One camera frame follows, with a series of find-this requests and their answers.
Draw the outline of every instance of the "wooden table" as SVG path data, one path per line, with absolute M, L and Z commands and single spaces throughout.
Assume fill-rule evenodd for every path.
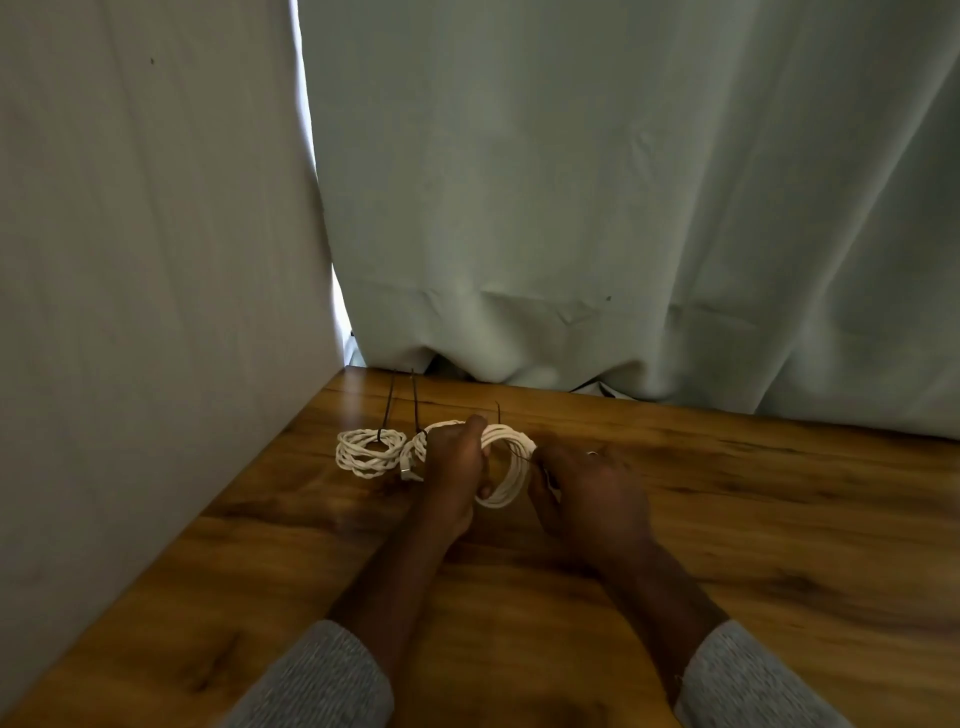
M 406 508 L 397 475 L 333 461 L 390 377 L 347 369 L 195 519 L 3 722 L 204 726 L 324 610 Z M 611 442 L 660 538 L 861 726 L 960 715 L 960 445 L 862 429 L 419 379 L 420 423 L 480 411 L 535 441 Z M 390 424 L 414 432 L 408 376 Z M 397 726 L 672 726 L 605 595 L 523 497 L 479 509 L 434 584 Z

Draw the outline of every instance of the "white panel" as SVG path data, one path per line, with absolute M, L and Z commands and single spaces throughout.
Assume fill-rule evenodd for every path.
M 342 361 L 285 3 L 0 10 L 0 710 Z

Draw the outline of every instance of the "twisted rope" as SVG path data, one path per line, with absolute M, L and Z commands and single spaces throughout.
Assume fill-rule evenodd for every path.
M 366 447 L 377 438 L 387 449 Z M 395 429 L 352 429 L 337 435 L 335 459 L 345 471 L 370 479 L 396 467 L 406 442 L 407 436 Z
M 419 475 L 413 472 L 413 460 L 416 455 L 420 462 L 426 460 L 426 442 L 427 433 L 434 427 L 444 427 L 446 425 L 462 425 L 462 420 L 449 420 L 444 423 L 434 423 L 412 438 L 400 453 L 400 472 L 404 480 L 423 480 Z M 486 500 L 478 497 L 476 501 L 485 508 L 503 508 L 510 505 L 520 491 L 523 490 L 523 484 L 527 481 L 527 475 L 530 472 L 530 456 L 533 455 L 537 445 L 534 441 L 522 432 L 517 432 L 507 425 L 487 425 L 480 436 L 480 447 L 485 448 L 500 440 L 505 440 L 510 449 L 510 469 L 503 478 L 496 490 Z

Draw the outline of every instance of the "hand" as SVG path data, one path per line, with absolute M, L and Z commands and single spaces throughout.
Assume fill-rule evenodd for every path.
M 472 415 L 463 425 L 436 427 L 427 434 L 426 475 L 418 507 L 433 527 L 447 529 L 451 543 L 473 520 L 473 498 L 489 454 L 480 447 L 486 427 L 486 419 Z
M 607 449 L 591 455 L 561 442 L 534 450 L 533 462 L 540 467 L 528 493 L 543 530 L 608 579 L 642 566 L 655 541 L 647 496 L 628 463 Z

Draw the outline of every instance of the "white curtain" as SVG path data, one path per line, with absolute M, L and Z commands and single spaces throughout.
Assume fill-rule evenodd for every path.
M 341 366 L 284 3 L 0 4 L 0 714 Z
M 300 0 L 372 365 L 960 436 L 960 3 Z

